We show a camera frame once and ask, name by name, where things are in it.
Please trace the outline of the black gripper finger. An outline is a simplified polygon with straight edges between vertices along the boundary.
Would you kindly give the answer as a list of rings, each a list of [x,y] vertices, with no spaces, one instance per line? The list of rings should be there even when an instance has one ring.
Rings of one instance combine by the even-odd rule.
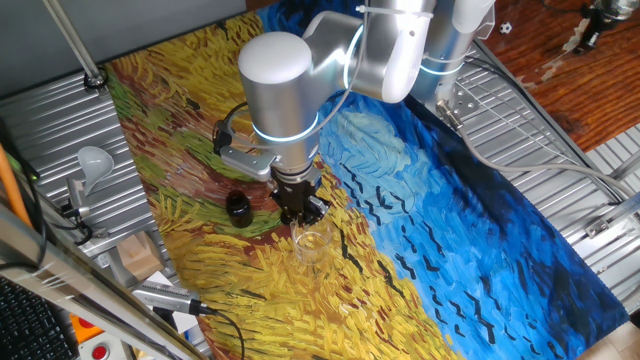
[[[297,223],[300,220],[301,216],[301,205],[299,203],[287,204],[282,203],[280,205],[281,222],[285,225],[291,225],[292,223]]]
[[[304,201],[302,215],[305,225],[314,225],[324,218],[330,209],[330,202],[316,196],[309,196]]]

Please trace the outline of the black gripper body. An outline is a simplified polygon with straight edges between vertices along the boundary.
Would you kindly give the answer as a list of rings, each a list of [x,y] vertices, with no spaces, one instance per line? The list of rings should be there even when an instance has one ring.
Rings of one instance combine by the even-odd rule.
[[[276,183],[271,197],[280,206],[282,203],[301,205],[301,213],[304,211],[304,201],[309,196],[316,196],[321,185],[319,172],[307,172],[302,175],[289,175],[281,172],[272,174]]]

